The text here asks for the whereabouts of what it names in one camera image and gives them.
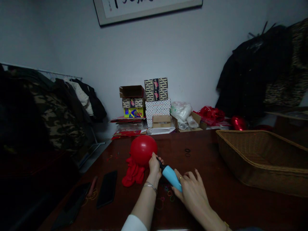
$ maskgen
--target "black phone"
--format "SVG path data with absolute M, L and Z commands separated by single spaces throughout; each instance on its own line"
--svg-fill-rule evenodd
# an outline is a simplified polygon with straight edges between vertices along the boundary
M 85 183 L 75 188 L 66 205 L 61 210 L 56 221 L 52 225 L 51 230 L 68 226 L 75 221 L 90 186 L 91 183 Z
M 116 178 L 118 171 L 113 171 L 104 175 L 102 186 L 100 187 L 96 208 L 110 204 L 115 197 Z

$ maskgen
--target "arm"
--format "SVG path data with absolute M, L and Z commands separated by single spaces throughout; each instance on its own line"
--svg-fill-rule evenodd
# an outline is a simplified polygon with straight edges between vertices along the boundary
M 174 187 L 172 190 L 202 227 L 207 231 L 231 231 L 211 208 L 198 170 L 195 170 L 197 178 L 192 172 L 181 176 L 176 169 L 174 171 L 182 185 L 183 192 Z
M 153 153 L 152 158 L 149 161 L 150 174 L 146 181 L 152 184 L 157 189 L 159 179 L 161 178 L 161 169 L 159 168 L 159 162 L 157 161 L 156 157 L 157 156 L 155 155 L 155 153 Z M 150 230 L 151 228 L 155 200 L 155 190 L 152 187 L 143 187 L 141 194 L 131 213 L 131 215 L 136 216 L 145 225 L 147 230 Z

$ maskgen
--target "wicker basket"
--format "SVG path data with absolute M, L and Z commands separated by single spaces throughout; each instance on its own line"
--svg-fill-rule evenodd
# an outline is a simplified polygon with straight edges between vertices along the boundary
M 216 131 L 219 152 L 245 185 L 308 197 L 308 149 L 272 132 Z

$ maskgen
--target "bracelet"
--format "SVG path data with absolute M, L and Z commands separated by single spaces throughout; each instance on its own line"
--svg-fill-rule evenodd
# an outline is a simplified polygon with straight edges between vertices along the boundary
M 146 187 L 146 186 L 152 187 L 154 189 L 154 191 L 156 192 L 156 195 L 157 195 L 157 189 L 150 182 L 146 181 L 146 183 L 148 183 L 148 184 L 144 185 L 144 187 Z

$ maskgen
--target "clothing rack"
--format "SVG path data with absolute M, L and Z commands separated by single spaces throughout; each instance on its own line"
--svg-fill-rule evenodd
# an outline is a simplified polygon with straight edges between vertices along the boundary
M 33 70 L 36 70 L 36 71 L 38 71 L 38 72 L 48 74 L 49 77 L 47 77 L 47 76 L 46 76 L 46 77 L 49 78 L 49 79 L 54 78 L 54 77 L 52 76 L 52 74 L 53 74 L 53 75 L 55 75 L 55 77 L 63 76 L 63 77 L 69 77 L 70 79 L 72 79 L 72 78 L 77 78 L 77 79 L 80 79 L 80 81 L 82 81 L 82 77 L 77 77 L 77 76 L 72 76 L 72 75 L 67 75 L 67 74 L 61 74 L 61 73 L 58 73 L 58 72 L 46 71 L 46 70 L 42 70 L 42 69 L 39 69 L 39 68 L 26 67 L 26 66 L 21 66 L 21 65 L 17 65 L 17 64 L 10 64 L 10 63 L 6 63 L 6 62 L 0 62 L 0 64 L 2 64 L 2 65 L 4 65 L 4 66 L 7 66 L 7 67 L 8 67 L 8 66 L 15 66 L 15 67 L 33 69 Z M 94 133 L 94 131 L 93 131 L 92 126 L 91 126 L 91 131 L 92 131 L 92 134 L 93 134 L 95 143 L 92 144 L 92 145 L 90 146 L 89 150 L 92 149 L 92 148 L 95 147 L 95 146 L 96 146 L 96 148 L 95 148 L 90 154 L 85 155 L 85 158 L 81 161 L 81 163 L 78 164 L 78 168 L 81 168 L 82 165 L 87 161 L 87 159 L 89 159 L 90 156 L 91 156 L 101 145 L 106 144 L 106 142 L 100 142 L 100 143 L 97 142 L 96 135 L 95 135 L 95 133 Z
M 64 77 L 77 78 L 77 79 L 80 79 L 80 81 L 82 81 L 82 77 L 76 77 L 76 76 L 72 76 L 72 75 L 61 74 L 61 73 L 58 73 L 58 72 L 51 72 L 51 71 L 46 71 L 46 70 L 42 70 L 42 69 L 38 69 L 38 68 L 21 66 L 21 65 L 17 65 L 17 64 L 10 64 L 10 63 L 5 63 L 5 62 L 0 62 L 0 63 L 4 66 L 16 66 L 16 67 L 28 68 L 28 69 L 36 70 L 38 72 L 43 72 L 43 73 L 47 73 L 47 74 L 54 74 L 56 76 L 60 75 L 60 76 L 64 76 Z

